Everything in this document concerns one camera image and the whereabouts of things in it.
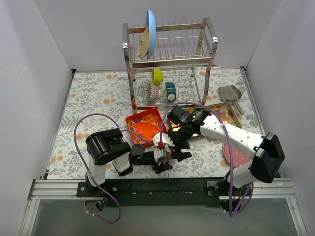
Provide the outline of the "orange lollipop candy tin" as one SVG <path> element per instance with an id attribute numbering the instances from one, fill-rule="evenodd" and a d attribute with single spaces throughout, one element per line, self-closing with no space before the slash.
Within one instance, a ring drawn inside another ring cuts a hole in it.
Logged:
<path id="1" fill-rule="evenodd" d="M 131 134 L 131 140 L 134 144 L 143 145 L 145 148 L 151 147 L 155 134 L 160 132 L 162 117 L 157 108 L 142 111 L 140 113 L 126 117 L 126 125 L 128 130 L 136 133 L 143 138 Z"/>

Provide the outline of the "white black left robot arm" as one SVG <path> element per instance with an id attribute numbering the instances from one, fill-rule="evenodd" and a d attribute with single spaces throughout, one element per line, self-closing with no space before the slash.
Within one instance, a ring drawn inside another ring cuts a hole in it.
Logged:
<path id="1" fill-rule="evenodd" d="M 157 174 L 172 169 L 166 151 L 154 148 L 146 152 L 141 144 L 130 146 L 117 128 L 91 134 L 86 144 L 89 154 L 87 190 L 95 197 L 104 193 L 105 173 L 110 162 L 121 177 L 131 173 L 133 165 L 152 165 Z"/>

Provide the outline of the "star candy tin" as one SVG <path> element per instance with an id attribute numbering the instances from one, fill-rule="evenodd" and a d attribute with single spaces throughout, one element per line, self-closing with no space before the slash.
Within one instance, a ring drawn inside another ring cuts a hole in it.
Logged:
<path id="1" fill-rule="evenodd" d="M 180 125 L 176 125 L 176 124 L 174 124 L 173 122 L 170 122 L 170 129 L 171 129 L 172 131 L 177 132 L 180 128 L 181 128 Z M 197 134 L 197 133 L 194 133 L 194 134 L 192 135 L 192 138 L 193 138 L 193 139 L 197 139 L 198 137 L 199 137 L 199 134 Z"/>

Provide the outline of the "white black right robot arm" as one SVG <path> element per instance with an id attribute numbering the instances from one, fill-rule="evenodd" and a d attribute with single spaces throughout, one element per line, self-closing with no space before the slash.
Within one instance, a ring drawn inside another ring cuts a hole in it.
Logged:
<path id="1" fill-rule="evenodd" d="M 167 118 L 180 126 L 178 131 L 168 132 L 173 143 L 174 157 L 178 160 L 184 159 L 180 150 L 188 147 L 188 141 L 193 134 L 231 145 L 250 159 L 246 164 L 238 164 L 224 178 L 222 188 L 227 195 L 236 194 L 241 187 L 254 181 L 272 183 L 285 159 L 277 135 L 268 133 L 263 136 L 224 124 L 219 116 L 205 109 L 196 108 L 193 112 L 188 112 L 175 106 Z"/>

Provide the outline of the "metal scoop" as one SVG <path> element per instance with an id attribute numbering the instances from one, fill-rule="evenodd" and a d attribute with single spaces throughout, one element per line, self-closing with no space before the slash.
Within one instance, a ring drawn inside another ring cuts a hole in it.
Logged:
<path id="1" fill-rule="evenodd" d="M 234 104 L 238 109 L 240 115 L 244 115 L 244 111 L 241 106 L 238 104 L 238 101 L 242 98 L 241 91 L 236 88 L 234 85 L 224 86 L 218 88 L 219 95 L 224 101 L 228 101 L 231 104 Z"/>

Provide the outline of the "gold tin of candies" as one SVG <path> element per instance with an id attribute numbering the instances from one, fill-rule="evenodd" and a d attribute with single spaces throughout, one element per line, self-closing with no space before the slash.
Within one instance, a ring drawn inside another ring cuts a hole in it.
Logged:
<path id="1" fill-rule="evenodd" d="M 242 128 L 236 113 L 228 102 L 207 105 L 207 107 L 215 111 L 223 121 L 238 128 Z"/>

